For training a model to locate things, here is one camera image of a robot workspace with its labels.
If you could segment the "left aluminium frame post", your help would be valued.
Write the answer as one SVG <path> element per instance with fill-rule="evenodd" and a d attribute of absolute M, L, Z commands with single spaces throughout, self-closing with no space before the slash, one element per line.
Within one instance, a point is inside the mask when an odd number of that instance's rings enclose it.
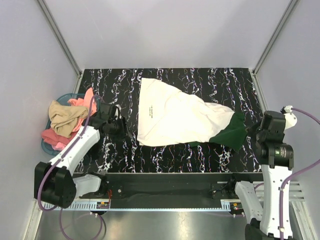
<path fill-rule="evenodd" d="M 53 14 L 51 13 L 47 3 L 45 0 L 35 0 L 35 2 L 38 4 L 40 11 L 44 15 L 53 35 L 55 36 L 58 44 L 60 45 L 65 57 L 67 58 L 68 62 L 70 63 L 73 71 L 75 74 L 79 77 L 82 73 L 82 70 L 80 69 L 79 65 L 77 64 L 77 61 L 75 60 L 73 54 L 71 53 L 70 48 L 67 45 L 67 42 L 65 38 L 63 37 L 60 28 L 58 24 L 55 21 L 55 18 Z"/>

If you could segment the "pink t-shirt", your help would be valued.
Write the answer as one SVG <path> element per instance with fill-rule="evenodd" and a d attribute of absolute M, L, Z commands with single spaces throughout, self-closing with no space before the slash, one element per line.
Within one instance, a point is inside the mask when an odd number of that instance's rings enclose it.
<path fill-rule="evenodd" d="M 42 149 L 57 155 L 76 136 L 88 116 L 99 109 L 99 102 L 91 102 L 94 92 L 92 88 L 85 93 L 67 93 L 53 100 L 48 108 L 48 122 L 41 133 Z"/>

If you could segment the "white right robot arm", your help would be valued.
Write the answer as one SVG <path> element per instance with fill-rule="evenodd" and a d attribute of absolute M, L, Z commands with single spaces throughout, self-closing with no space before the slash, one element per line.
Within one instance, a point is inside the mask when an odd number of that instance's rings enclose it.
<path fill-rule="evenodd" d="M 291 240 L 290 179 L 294 167 L 294 150 L 284 143 L 285 130 L 297 124 L 291 112 L 267 110 L 262 119 L 248 127 L 255 140 L 256 157 L 263 176 L 263 202 L 249 181 L 233 181 L 227 185 L 228 195 L 239 198 L 247 224 L 247 240 Z"/>

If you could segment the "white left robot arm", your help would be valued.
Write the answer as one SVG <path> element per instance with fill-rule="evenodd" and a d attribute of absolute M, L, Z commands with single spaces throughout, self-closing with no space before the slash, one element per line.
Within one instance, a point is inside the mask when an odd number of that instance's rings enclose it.
<path fill-rule="evenodd" d="M 77 165 L 101 138 L 125 141 L 131 138 L 127 121 L 117 104 L 102 103 L 99 110 L 87 118 L 76 136 L 49 162 L 39 162 L 34 169 L 34 198 L 45 211 L 44 203 L 53 208 L 66 209 L 76 198 L 93 194 L 103 198 L 108 186 L 99 173 L 86 173 L 75 177 Z"/>

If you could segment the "beige t-shirt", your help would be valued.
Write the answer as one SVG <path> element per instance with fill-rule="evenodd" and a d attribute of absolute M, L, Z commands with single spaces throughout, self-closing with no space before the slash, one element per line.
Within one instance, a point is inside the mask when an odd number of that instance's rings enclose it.
<path fill-rule="evenodd" d="M 48 109 L 50 127 L 57 135 L 70 138 L 79 118 L 86 118 L 89 110 L 85 106 L 61 105 L 53 100 Z"/>

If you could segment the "right aluminium frame post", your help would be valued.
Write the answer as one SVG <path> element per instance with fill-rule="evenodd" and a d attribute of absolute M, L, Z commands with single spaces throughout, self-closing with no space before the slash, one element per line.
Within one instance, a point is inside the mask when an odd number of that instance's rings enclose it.
<path fill-rule="evenodd" d="M 295 8 L 300 3 L 300 0 L 290 0 L 287 7 L 285 8 L 279 22 L 277 23 L 270 39 L 268 40 L 261 56 L 259 57 L 255 67 L 252 69 L 252 73 L 257 75 L 259 70 L 261 69 L 262 65 L 264 64 L 266 58 L 268 57 L 269 53 L 272 50 L 272 47 L 276 43 L 277 39 L 279 38 L 282 30 L 286 26 L 287 22 L 289 21 L 291 15 L 295 11 Z"/>

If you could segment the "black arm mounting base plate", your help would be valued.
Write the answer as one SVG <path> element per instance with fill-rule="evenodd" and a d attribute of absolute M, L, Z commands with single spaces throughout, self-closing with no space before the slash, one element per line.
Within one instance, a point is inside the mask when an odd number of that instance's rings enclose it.
<path fill-rule="evenodd" d="M 173 202 L 208 205 L 235 199 L 235 184 L 240 181 L 261 182 L 263 175 L 244 173 L 107 173 L 104 195 L 93 193 L 83 199 L 110 199 L 144 203 Z"/>

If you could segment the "aluminium frame post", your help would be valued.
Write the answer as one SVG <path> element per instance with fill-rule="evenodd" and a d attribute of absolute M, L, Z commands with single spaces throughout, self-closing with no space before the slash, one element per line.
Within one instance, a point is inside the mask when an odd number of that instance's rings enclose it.
<path fill-rule="evenodd" d="M 73 71 L 75 74 L 79 77 L 82 73 L 82 70 L 80 69 L 79 65 L 77 64 L 77 61 L 75 60 L 73 54 L 71 53 L 70 48 L 67 45 L 67 42 L 65 38 L 63 37 L 60 28 L 58 24 L 55 21 L 55 18 L 53 14 L 51 13 L 47 3 L 45 0 L 35 0 L 35 2 L 38 4 L 40 11 L 44 15 L 53 35 L 55 36 L 58 44 L 60 45 L 65 57 L 67 58 L 68 62 L 70 63 Z"/>
<path fill-rule="evenodd" d="M 270 39 L 268 40 L 261 56 L 259 57 L 255 67 L 252 69 L 252 73 L 257 75 L 259 70 L 261 69 L 262 65 L 264 64 L 266 58 L 268 57 L 269 53 L 272 50 L 272 47 L 276 43 L 277 39 L 279 38 L 282 30 L 286 26 L 287 22 L 289 21 L 291 15 L 295 11 L 295 8 L 300 3 L 300 0 L 290 0 L 287 7 L 285 8 L 279 22 L 277 23 Z"/>

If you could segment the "cream and green t-shirt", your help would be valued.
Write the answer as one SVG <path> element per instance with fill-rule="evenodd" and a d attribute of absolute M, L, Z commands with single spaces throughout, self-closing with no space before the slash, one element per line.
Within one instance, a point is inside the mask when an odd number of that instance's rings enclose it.
<path fill-rule="evenodd" d="M 137 129 L 141 145 L 214 143 L 239 151 L 247 134 L 243 114 L 161 80 L 141 79 Z"/>

